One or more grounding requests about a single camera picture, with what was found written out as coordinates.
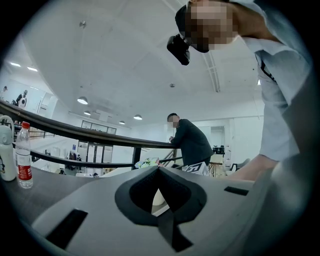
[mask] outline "table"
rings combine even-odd
[[[19,217],[31,225],[46,209],[94,178],[60,175],[31,166],[33,186],[21,188],[15,178],[3,181],[3,188]]]
[[[209,162],[208,164],[209,173],[211,173],[213,177],[216,176],[217,166],[222,166],[222,162]]]
[[[210,158],[210,162],[208,164],[209,173],[212,174],[213,177],[216,176],[217,166],[222,166],[224,161],[224,155],[222,154],[213,154]]]

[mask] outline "white cloth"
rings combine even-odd
[[[282,161],[299,153],[282,115],[311,72],[312,61],[299,34],[279,12],[263,11],[255,3],[237,2],[261,14],[269,31],[283,42],[243,37],[248,48],[257,57],[258,79],[265,104],[260,154],[275,161]],[[267,70],[275,81],[262,71],[261,60],[266,67],[264,70]]]
[[[4,90],[1,90],[0,91],[0,100],[3,100],[4,99]]]

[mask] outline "glass door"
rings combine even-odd
[[[86,161],[91,163],[111,163],[113,147],[97,143],[88,143],[85,145]]]
[[[95,163],[95,155],[96,155],[96,145],[89,144],[88,151],[86,154],[86,161]]]
[[[95,163],[102,163],[102,156],[104,152],[104,146],[95,146]]]

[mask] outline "plastic bottle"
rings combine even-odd
[[[0,174],[6,182],[14,180],[17,175],[12,141],[11,129],[8,126],[0,125]]]
[[[29,128],[30,124],[28,122],[22,122],[21,130],[15,142],[18,182],[24,189],[30,189],[34,184],[31,174]]]

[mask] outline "man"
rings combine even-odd
[[[175,137],[170,137],[172,145],[181,149],[184,165],[194,165],[205,162],[209,164],[214,154],[204,133],[187,119],[180,119],[176,113],[171,113],[166,119],[176,128]]]
[[[8,90],[8,88],[5,86],[3,89],[0,91],[0,100],[4,99],[4,93]]]
[[[17,107],[22,108],[22,109],[25,108],[25,106],[27,105],[27,94],[28,94],[28,91],[25,90],[25,91],[23,92],[23,95],[20,94],[20,95],[18,96],[18,98],[16,98],[16,106],[17,106]]]
[[[261,149],[230,176],[255,181],[278,161],[299,153],[282,114],[304,85],[313,64],[300,35],[279,11],[260,0],[246,2],[190,0],[175,20],[182,36],[200,52],[218,49],[240,36],[255,53],[265,104]]]

